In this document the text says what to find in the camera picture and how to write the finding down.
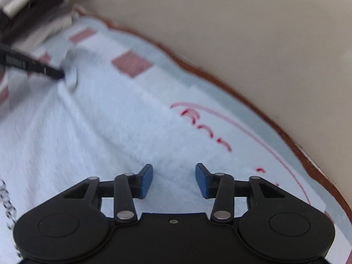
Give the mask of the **light grey cat t-shirt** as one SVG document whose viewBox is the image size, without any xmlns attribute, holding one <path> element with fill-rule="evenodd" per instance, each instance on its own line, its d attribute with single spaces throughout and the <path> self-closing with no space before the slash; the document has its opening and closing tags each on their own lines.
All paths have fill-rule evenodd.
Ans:
<svg viewBox="0 0 352 264">
<path fill-rule="evenodd" d="M 84 45 L 62 52 L 66 77 L 9 69 L 1 105 L 1 178 L 18 215 L 90 176 L 154 167 L 138 212 L 205 212 L 194 167 L 246 180 L 258 174 L 312 203 L 305 183 L 249 126 L 155 65 L 121 73 Z"/>
</svg>

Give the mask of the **black white patterned cloth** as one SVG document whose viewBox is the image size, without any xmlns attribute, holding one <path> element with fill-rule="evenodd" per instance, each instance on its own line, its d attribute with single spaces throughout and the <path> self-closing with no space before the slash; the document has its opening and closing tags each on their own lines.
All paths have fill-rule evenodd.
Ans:
<svg viewBox="0 0 352 264">
<path fill-rule="evenodd" d="M 17 210 L 12 204 L 6 183 L 1 179 L 1 263 L 19 263 L 21 254 L 13 240 Z"/>
</svg>

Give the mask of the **plaid grey red blanket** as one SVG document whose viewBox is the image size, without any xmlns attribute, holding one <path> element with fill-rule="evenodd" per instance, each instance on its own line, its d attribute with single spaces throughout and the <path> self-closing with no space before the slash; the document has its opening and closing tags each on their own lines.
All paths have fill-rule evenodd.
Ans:
<svg viewBox="0 0 352 264">
<path fill-rule="evenodd" d="M 50 36 L 26 54 L 59 67 L 63 66 L 60 60 L 62 52 L 72 45 L 84 45 L 95 53 L 101 53 L 118 71 L 130 77 L 136 77 L 157 65 L 166 70 L 177 84 L 186 88 L 196 87 L 214 102 L 217 110 L 224 110 L 238 118 L 271 146 L 305 183 L 313 198 L 309 204 L 331 217 L 339 237 L 351 239 L 350 210 L 343 201 L 337 200 L 337 194 L 330 189 L 323 173 L 296 144 L 287 141 L 274 124 L 237 95 L 193 73 L 189 63 L 176 63 L 164 50 L 150 42 L 123 30 L 112 29 L 100 19 L 82 14 L 74 15 L 70 27 Z M 2 105 L 9 96 L 4 80 L 1 88 Z"/>
</svg>

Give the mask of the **beige leather sofa backrest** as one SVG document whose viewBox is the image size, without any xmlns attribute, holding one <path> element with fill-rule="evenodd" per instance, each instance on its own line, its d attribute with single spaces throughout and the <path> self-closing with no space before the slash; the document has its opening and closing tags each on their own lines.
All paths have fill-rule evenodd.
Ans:
<svg viewBox="0 0 352 264">
<path fill-rule="evenodd" d="M 351 0 L 76 1 L 238 90 L 347 187 Z"/>
</svg>

